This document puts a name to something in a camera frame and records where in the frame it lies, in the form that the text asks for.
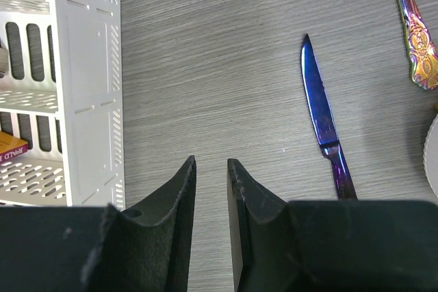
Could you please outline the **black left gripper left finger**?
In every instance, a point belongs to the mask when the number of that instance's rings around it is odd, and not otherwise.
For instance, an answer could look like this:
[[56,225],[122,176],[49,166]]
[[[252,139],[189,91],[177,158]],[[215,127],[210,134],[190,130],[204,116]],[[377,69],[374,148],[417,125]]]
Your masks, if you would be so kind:
[[2,207],[2,291],[186,291],[196,195],[190,156],[124,211]]

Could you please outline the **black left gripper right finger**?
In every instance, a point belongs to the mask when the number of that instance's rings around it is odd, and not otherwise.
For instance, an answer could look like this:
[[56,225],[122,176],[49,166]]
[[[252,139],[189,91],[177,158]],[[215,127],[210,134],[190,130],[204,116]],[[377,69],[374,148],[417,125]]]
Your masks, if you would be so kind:
[[436,291],[437,205],[293,200],[227,161],[236,291]]

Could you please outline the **white round divided container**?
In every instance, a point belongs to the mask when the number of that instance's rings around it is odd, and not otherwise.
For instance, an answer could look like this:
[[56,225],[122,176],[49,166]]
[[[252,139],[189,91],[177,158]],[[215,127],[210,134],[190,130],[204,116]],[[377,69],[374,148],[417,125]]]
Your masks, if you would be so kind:
[[438,116],[429,127],[423,152],[424,171],[433,193],[438,192]]

